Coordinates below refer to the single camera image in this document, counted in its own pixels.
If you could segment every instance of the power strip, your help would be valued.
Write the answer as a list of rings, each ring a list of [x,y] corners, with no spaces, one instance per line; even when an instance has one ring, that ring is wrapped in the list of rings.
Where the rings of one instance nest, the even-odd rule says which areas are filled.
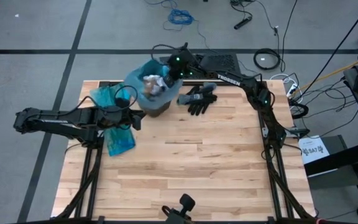
[[[290,90],[287,92],[287,97],[290,97],[292,95],[292,93],[298,88],[297,84],[292,84]]]

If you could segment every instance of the black glove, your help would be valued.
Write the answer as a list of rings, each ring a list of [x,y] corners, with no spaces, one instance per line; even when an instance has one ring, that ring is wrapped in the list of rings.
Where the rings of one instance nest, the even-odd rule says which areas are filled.
[[[212,91],[203,91],[199,86],[193,87],[186,95],[191,96],[191,100],[187,103],[190,105],[187,112],[191,115],[195,114],[196,116],[200,113],[204,114],[209,104],[215,102],[218,98],[212,94]]]

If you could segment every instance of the blue plastic bag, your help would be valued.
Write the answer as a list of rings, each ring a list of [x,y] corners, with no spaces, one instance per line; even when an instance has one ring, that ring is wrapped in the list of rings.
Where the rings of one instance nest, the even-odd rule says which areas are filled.
[[[91,90],[91,96],[100,106],[114,106],[114,94],[122,86],[124,86],[124,84],[119,83],[114,86],[97,88]],[[126,100],[131,98],[130,94],[127,92],[127,88],[121,89],[116,97],[124,98]],[[135,139],[131,129],[126,129],[127,127],[122,128],[123,129],[109,128],[104,130],[104,140],[106,141],[110,156],[121,154],[135,147]]]
[[[143,95],[143,77],[147,75],[160,75],[161,77],[165,77],[168,75],[168,72],[169,68],[167,66],[159,64],[156,60],[150,60],[140,68],[128,74],[124,80],[124,83],[125,85],[135,87],[138,92],[137,103],[142,109],[157,110],[165,103],[168,103],[174,99],[174,97],[179,93],[180,87],[183,85],[183,80],[177,80],[171,88],[167,89],[161,95],[147,98],[145,95]],[[136,96],[136,93],[133,89],[128,88],[127,90],[133,97]]]

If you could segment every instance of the wooden tabletop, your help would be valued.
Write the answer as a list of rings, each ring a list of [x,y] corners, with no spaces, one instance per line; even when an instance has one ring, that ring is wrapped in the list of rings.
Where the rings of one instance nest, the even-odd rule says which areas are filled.
[[[276,96],[273,108],[278,122],[292,127],[282,81],[269,80],[267,85]],[[98,86],[99,81],[84,81],[80,100]],[[184,86],[180,92],[190,88]],[[134,149],[114,157],[103,149],[94,219],[103,215],[107,220],[165,220],[161,206],[181,209],[179,198],[184,193],[196,201],[189,213],[193,220],[256,221],[274,216],[267,166],[260,156],[257,112],[236,86],[218,86],[214,94],[217,102],[201,116],[190,116],[187,106],[178,106],[175,99],[158,118],[146,116],[140,131],[132,129]],[[87,100],[82,107],[92,105]],[[297,145],[294,139],[286,143]],[[85,152],[81,146],[67,152],[52,216],[62,212],[76,194]],[[290,190],[314,215],[300,151],[284,146],[282,157]],[[279,195],[285,217],[281,191]]]

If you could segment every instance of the blue cloth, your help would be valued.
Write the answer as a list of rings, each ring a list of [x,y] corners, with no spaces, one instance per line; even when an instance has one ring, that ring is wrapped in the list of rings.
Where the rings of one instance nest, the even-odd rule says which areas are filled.
[[[114,86],[97,88],[91,90],[91,96],[100,106],[114,106],[114,94],[122,86],[124,84],[119,83]],[[131,95],[127,92],[127,88],[124,88],[117,93],[116,97],[130,100]],[[127,130],[121,128],[106,129],[104,130],[104,140],[106,141],[110,156],[121,154],[135,147],[135,139],[130,128]]]
[[[162,107],[165,103],[172,101],[174,97],[179,93],[180,87],[183,85],[183,80],[177,80],[173,86],[167,89],[159,96],[152,96],[147,98],[143,95],[144,92],[144,84],[143,77],[147,75],[160,75],[161,77],[165,77],[168,75],[169,68],[165,65],[159,64],[155,60],[149,60],[140,68],[132,71],[125,78],[125,85],[130,85],[135,87],[138,92],[137,103],[143,109],[149,110],[157,110]],[[128,88],[127,91],[133,96],[136,96],[136,93],[133,89]]]

